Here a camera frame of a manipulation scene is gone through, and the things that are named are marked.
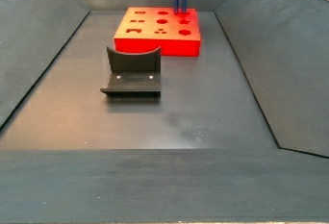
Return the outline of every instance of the red block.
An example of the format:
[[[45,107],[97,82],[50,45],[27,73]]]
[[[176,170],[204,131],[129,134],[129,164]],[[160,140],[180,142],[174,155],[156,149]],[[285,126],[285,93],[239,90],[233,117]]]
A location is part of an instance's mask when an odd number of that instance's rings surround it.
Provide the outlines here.
[[[198,13],[174,14],[172,8],[129,8],[115,33],[115,50],[144,53],[162,48],[162,56],[198,57]]]

